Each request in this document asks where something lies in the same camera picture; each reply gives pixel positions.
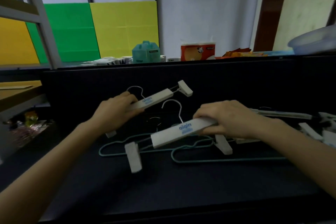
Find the metal shelf frame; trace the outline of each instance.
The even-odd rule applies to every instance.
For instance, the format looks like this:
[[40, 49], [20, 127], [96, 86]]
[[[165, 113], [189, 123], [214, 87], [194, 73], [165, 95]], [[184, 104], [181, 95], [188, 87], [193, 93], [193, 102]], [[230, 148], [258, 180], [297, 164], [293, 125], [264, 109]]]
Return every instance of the metal shelf frame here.
[[36, 24], [50, 68], [62, 67], [55, 38], [42, 0], [0, 0], [0, 17]]

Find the right hand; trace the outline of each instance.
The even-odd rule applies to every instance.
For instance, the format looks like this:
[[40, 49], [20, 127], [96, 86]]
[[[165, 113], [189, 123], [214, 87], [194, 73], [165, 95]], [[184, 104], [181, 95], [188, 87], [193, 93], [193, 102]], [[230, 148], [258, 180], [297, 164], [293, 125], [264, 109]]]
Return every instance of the right hand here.
[[200, 135], [225, 135], [233, 138], [259, 139], [270, 130], [278, 119], [271, 119], [252, 112], [237, 100], [226, 100], [201, 105], [193, 118], [210, 117], [217, 126], [203, 129]]

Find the orange packaging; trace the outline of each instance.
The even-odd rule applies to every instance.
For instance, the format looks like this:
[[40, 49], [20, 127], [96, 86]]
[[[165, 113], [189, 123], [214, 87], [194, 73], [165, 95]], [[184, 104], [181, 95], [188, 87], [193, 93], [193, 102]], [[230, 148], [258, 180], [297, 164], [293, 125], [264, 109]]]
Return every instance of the orange packaging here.
[[181, 61], [215, 59], [215, 43], [181, 45]]

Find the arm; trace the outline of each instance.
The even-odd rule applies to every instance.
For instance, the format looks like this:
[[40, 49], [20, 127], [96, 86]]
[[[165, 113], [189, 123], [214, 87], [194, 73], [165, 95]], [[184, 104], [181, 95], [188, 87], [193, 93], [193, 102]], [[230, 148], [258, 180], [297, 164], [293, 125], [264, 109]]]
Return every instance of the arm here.
[[219, 124], [205, 128], [201, 134], [259, 139], [336, 198], [336, 149], [306, 137], [282, 120], [255, 114], [235, 100], [204, 104], [194, 118], [201, 116], [216, 119]]
[[0, 223], [37, 223], [76, 159], [103, 133], [119, 128], [143, 109], [126, 112], [137, 101], [124, 92], [103, 101], [59, 145], [0, 193]]

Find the blue printed logo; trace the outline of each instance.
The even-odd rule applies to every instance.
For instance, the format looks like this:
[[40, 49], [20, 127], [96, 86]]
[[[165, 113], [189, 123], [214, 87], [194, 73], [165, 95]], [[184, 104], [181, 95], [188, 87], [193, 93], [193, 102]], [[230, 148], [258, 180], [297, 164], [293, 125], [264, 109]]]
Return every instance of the blue printed logo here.
[[151, 97], [149, 97], [149, 98], [145, 98], [145, 99], [143, 100], [143, 102], [144, 102], [146, 105], [148, 105], [149, 103], [152, 103], [152, 102], [153, 102], [153, 99], [152, 99]]
[[179, 129], [181, 130], [182, 134], [193, 131], [193, 128], [191, 128], [191, 123], [182, 124]]

